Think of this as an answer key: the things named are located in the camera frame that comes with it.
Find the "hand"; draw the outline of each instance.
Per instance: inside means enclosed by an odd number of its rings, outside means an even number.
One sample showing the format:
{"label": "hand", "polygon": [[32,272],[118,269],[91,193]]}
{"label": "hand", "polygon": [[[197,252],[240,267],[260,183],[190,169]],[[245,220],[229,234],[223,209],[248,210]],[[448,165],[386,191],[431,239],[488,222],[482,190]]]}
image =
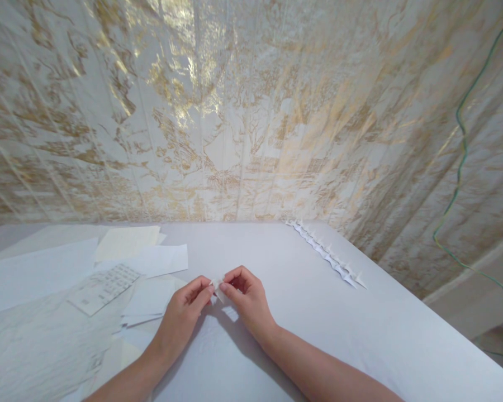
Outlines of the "hand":
{"label": "hand", "polygon": [[235,303],[246,328],[263,345],[276,330],[277,324],[268,308],[267,296],[259,278],[241,265],[225,274],[220,289]]}
{"label": "hand", "polygon": [[164,318],[145,353],[156,354],[171,366],[184,350],[192,336],[201,310],[210,304],[214,286],[210,279],[198,276],[177,290],[164,314]]}

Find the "green wire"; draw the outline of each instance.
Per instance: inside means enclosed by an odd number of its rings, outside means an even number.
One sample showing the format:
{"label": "green wire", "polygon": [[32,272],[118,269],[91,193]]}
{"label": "green wire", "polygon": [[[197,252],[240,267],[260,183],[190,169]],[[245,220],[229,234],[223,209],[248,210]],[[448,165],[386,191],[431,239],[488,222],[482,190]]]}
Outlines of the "green wire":
{"label": "green wire", "polygon": [[462,130],[462,152],[463,152],[463,154],[462,154],[462,160],[460,161],[460,164],[458,165],[458,170],[457,170],[457,185],[454,188],[453,198],[449,202],[449,205],[447,205],[447,208],[445,209],[445,212],[443,213],[443,216],[442,216],[442,218],[440,220],[440,223],[438,224],[437,228],[435,229],[434,233],[432,234],[432,239],[438,245],[438,247],[440,247],[443,251],[445,251],[447,254],[449,254],[457,262],[458,265],[460,265],[463,268],[472,270],[473,272],[475,272],[475,273],[477,273],[479,275],[482,275],[482,276],[490,279],[491,281],[493,281],[497,286],[499,286],[503,290],[503,284],[500,283],[497,279],[493,278],[490,275],[485,274],[484,272],[480,272],[480,271],[474,270],[470,266],[464,264],[447,247],[442,246],[438,242],[438,239],[436,238],[436,236],[438,235],[438,232],[440,231],[440,229],[442,228],[443,224],[445,223],[445,218],[447,217],[447,215],[449,214],[449,211],[451,210],[453,204],[457,200],[458,192],[460,190],[460,186],[461,186],[461,183],[462,183],[462,167],[464,166],[464,163],[466,162],[466,158],[468,157],[468,142],[467,142],[467,138],[466,138],[466,128],[464,126],[464,123],[462,122],[462,108],[464,107],[464,104],[465,104],[466,99],[468,98],[469,94],[471,94],[471,91],[473,90],[473,88],[475,87],[475,85],[477,85],[477,82],[479,81],[479,78],[485,72],[486,67],[488,66],[488,64],[490,62],[490,59],[492,57],[493,51],[496,48],[497,42],[499,41],[499,39],[501,38],[502,35],[503,35],[503,29],[499,32],[499,34],[497,35],[496,39],[494,40],[493,45],[490,48],[490,52],[488,53],[488,57],[486,58],[484,66],[482,67],[481,71],[479,72],[479,74],[477,75],[477,77],[475,78],[475,80],[473,81],[473,83],[471,84],[470,88],[468,89],[468,92],[466,92],[466,94],[464,95],[464,97],[460,101],[460,104],[458,105],[457,112],[456,112],[455,115],[456,115],[456,118],[457,118],[458,125],[460,126],[460,129]]}

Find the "gold and white wall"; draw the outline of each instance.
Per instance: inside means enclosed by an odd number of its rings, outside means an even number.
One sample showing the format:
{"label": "gold and white wall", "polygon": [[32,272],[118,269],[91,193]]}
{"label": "gold and white wall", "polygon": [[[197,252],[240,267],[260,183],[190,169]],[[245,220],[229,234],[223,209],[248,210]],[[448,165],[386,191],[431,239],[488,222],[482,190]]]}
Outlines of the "gold and white wall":
{"label": "gold and white wall", "polygon": [[[323,219],[419,297],[503,1],[0,0],[0,225]],[[443,243],[503,238],[503,38]]]}

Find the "tabletop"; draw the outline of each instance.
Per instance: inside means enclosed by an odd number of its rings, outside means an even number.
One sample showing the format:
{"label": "tabletop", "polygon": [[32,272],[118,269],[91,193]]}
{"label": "tabletop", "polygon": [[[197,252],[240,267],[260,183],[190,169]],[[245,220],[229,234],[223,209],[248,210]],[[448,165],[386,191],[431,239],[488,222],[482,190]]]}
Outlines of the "tabletop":
{"label": "tabletop", "polygon": [[[500,366],[327,224],[307,224],[361,272],[368,289],[344,282],[282,223],[168,223],[162,226],[168,235],[163,244],[188,245],[189,269],[174,274],[185,281],[198,275],[221,278],[245,265],[263,282],[279,325],[407,401],[503,401]],[[0,245],[41,228],[28,227],[0,228]],[[204,310],[153,400],[229,401],[236,395],[249,401],[303,400],[232,307],[216,303]]]}

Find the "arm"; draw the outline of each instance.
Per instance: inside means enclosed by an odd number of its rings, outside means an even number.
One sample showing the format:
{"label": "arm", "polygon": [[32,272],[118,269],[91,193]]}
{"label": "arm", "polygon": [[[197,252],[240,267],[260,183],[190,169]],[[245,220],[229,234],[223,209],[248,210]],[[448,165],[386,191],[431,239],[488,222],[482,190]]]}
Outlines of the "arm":
{"label": "arm", "polygon": [[86,402],[142,402],[166,374],[188,343],[201,310],[214,287],[199,276],[177,290],[170,300],[155,337],[129,367],[100,387]]}
{"label": "arm", "polygon": [[278,326],[261,281],[245,267],[228,272],[220,289],[265,353],[310,400],[401,401],[375,379]]}

